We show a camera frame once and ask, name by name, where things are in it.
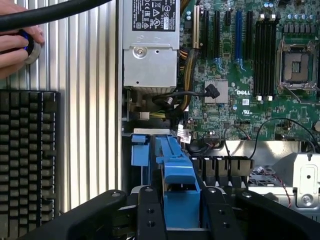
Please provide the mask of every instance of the green circuit board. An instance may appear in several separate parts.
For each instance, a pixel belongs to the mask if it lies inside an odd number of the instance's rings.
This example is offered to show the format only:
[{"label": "green circuit board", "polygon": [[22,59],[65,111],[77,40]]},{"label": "green circuit board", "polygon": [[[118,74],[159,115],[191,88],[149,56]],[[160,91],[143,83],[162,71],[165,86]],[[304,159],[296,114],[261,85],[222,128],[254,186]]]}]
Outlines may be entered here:
[{"label": "green circuit board", "polygon": [[[181,31],[184,31],[183,37],[181,37],[181,46],[190,47],[192,45],[192,33],[184,26],[187,24],[188,15],[194,16],[194,4],[195,1],[191,1],[186,11],[181,18]],[[288,62],[291,61],[292,76],[301,77],[301,72],[307,75],[306,82],[302,81],[302,85],[318,84],[318,57],[319,57],[319,19],[320,19],[320,1],[316,0],[277,0],[272,1],[271,5],[262,0],[202,0],[200,1],[201,9],[208,11],[208,23],[200,22],[200,38],[208,38],[206,41],[205,54],[203,49],[200,49],[200,57],[197,61],[194,72],[194,84],[193,90],[195,92],[203,92],[205,86],[209,83],[216,84],[217,89],[220,92],[220,99],[218,101],[212,101],[210,99],[204,99],[201,97],[192,97],[191,103],[188,108],[188,124],[187,128],[193,133],[193,138],[218,138],[223,137],[225,128],[230,125],[237,124],[248,135],[255,139],[257,131],[262,123],[272,118],[288,118],[296,120],[306,128],[312,130],[317,138],[320,138],[320,132],[317,132],[314,128],[315,124],[320,118],[320,105],[319,94],[317,92],[317,86],[312,89],[294,89],[288,90],[285,87],[278,87],[277,79],[282,77],[286,79],[288,76],[283,75],[288,69]],[[237,12],[242,14],[242,23],[240,24],[241,34],[241,50],[243,64],[239,64],[235,57],[237,51]],[[247,14],[252,12],[252,24],[250,44],[247,43],[249,38],[246,34],[248,31]],[[219,52],[218,57],[221,60],[221,64],[217,64],[217,59],[214,59],[212,52],[215,47],[215,15],[219,14]],[[230,15],[229,23],[226,22],[226,14]],[[269,76],[271,84],[274,89],[271,88],[272,93],[261,94],[259,96],[259,90],[255,91],[255,84],[257,74],[255,68],[260,58],[256,58],[258,54],[267,55],[272,53],[273,49],[267,46],[268,41],[264,42],[264,39],[258,39],[257,35],[257,22],[261,20],[261,14],[264,16],[270,16],[273,18],[276,14],[278,23],[275,27],[275,46],[274,53],[274,75]],[[263,35],[264,38],[269,38],[268,34]],[[256,53],[256,44],[260,41],[260,45],[263,50],[261,53]],[[299,45],[307,46],[312,45],[314,48],[312,54],[304,53],[297,54],[295,50],[300,51],[302,48],[292,47],[292,52],[283,53],[286,46]],[[248,56],[247,48],[252,48]],[[302,58],[307,59],[307,63],[303,63]],[[309,138],[308,133],[300,126],[292,124],[286,121],[271,121],[266,124],[260,132],[260,140],[275,140],[275,136],[285,135],[287,137],[296,138]],[[230,130],[227,139],[238,140],[243,137],[236,130]]]}]

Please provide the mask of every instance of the keyboard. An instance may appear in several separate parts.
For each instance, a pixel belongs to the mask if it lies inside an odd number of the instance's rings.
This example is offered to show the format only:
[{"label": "keyboard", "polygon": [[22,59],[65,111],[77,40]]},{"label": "keyboard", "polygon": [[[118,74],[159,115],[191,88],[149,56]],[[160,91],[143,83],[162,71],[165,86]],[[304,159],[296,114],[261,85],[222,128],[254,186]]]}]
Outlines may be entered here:
[{"label": "keyboard", "polygon": [[59,94],[0,90],[0,239],[15,239],[55,212]]}]

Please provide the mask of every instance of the keyboard key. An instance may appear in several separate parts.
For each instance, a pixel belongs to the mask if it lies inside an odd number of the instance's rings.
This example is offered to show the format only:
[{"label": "keyboard key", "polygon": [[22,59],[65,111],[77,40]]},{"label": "keyboard key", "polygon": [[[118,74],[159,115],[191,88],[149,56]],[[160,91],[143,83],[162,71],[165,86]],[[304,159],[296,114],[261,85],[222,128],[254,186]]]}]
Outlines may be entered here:
[{"label": "keyboard key", "polygon": [[0,93],[0,111],[1,112],[8,112],[9,109],[10,109],[9,93],[8,92],[1,92]]},{"label": "keyboard key", "polygon": [[10,107],[17,108],[17,107],[19,107],[19,103],[20,103],[19,92],[12,92],[11,93],[11,106]]}]

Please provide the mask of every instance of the hand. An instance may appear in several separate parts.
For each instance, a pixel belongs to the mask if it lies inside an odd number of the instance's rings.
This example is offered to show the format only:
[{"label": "hand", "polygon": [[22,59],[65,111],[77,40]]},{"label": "hand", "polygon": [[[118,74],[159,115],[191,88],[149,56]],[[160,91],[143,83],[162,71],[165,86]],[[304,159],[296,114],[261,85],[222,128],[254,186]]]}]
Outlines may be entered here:
[{"label": "hand", "polygon": [[[14,4],[11,0],[0,0],[0,15],[14,14],[23,11],[27,11],[27,9]],[[37,43],[43,44],[45,42],[45,39],[42,36],[42,31],[39,27],[26,27],[23,30],[30,34]],[[22,36],[9,35],[16,32],[18,31],[0,32],[0,52],[19,49],[9,53],[0,54],[0,79],[13,74],[22,68],[25,65],[24,61],[28,58],[27,51],[23,49],[29,44],[28,40]]]}]

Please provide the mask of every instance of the power supply label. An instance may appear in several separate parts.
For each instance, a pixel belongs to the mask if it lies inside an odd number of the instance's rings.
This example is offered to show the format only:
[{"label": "power supply label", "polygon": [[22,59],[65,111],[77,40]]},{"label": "power supply label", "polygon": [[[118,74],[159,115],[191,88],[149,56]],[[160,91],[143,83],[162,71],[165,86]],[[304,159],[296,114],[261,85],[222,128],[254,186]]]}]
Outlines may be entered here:
[{"label": "power supply label", "polygon": [[175,32],[176,1],[132,0],[132,31]]}]

